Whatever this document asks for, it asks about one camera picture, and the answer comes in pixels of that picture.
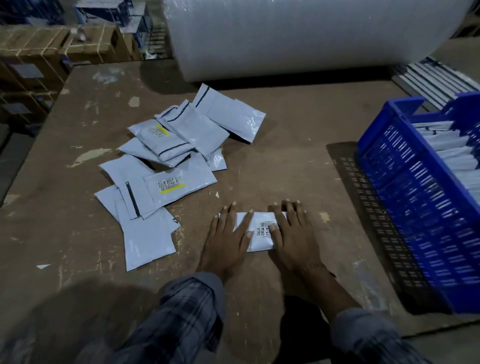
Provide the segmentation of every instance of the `person's right hand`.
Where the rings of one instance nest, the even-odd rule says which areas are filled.
[[[298,275],[323,266],[312,225],[300,201],[296,202],[295,209],[288,199],[282,204],[287,207],[287,218],[282,214],[281,206],[275,202],[271,208],[279,228],[269,226],[280,261]]]

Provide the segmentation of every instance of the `yellow stripe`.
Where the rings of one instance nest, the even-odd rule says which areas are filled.
[[[162,126],[157,125],[156,127],[157,127],[158,129],[160,129],[165,135],[170,135],[170,133],[169,133],[165,128],[163,128]]]
[[[169,188],[168,190],[164,190],[164,191],[162,191],[162,192],[160,192],[160,193],[161,193],[161,194],[166,194],[166,193],[168,193],[168,192],[170,192],[170,191],[176,190],[177,188],[185,187],[185,186],[186,186],[186,184],[183,183],[183,184],[178,185],[178,186],[176,186],[176,187]]]

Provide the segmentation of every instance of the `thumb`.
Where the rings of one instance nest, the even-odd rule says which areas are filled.
[[[270,225],[268,227],[270,229],[270,233],[272,234],[272,240],[273,244],[275,245],[275,248],[281,249],[283,248],[283,238],[282,238],[282,233],[280,232],[280,229],[276,225]]]
[[[240,240],[240,252],[246,253],[250,245],[250,240],[252,240],[253,231],[247,231]]]

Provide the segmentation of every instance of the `hand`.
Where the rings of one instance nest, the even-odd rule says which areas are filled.
[[[282,204],[287,206],[287,218],[275,202],[272,208],[279,228],[269,226],[278,258],[291,272],[298,275],[315,267],[323,267],[312,225],[300,201],[295,204],[296,210],[288,199]]]
[[[237,223],[236,203],[232,203],[229,210],[223,206],[220,218],[217,214],[213,217],[197,271],[214,273],[223,283],[233,277],[250,245],[253,232],[247,229],[252,216],[253,210],[250,210],[234,231]]]

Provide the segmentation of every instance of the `person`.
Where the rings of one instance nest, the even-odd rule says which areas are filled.
[[[330,322],[333,346],[345,363],[429,363],[401,339],[386,318],[373,315],[335,280],[320,259],[300,201],[274,203],[278,227],[269,227],[278,258],[305,283]],[[252,238],[253,211],[235,229],[236,203],[215,214],[196,272],[172,282],[158,309],[110,357],[111,363],[192,363],[201,348],[215,351],[225,315],[224,284],[241,266]]]

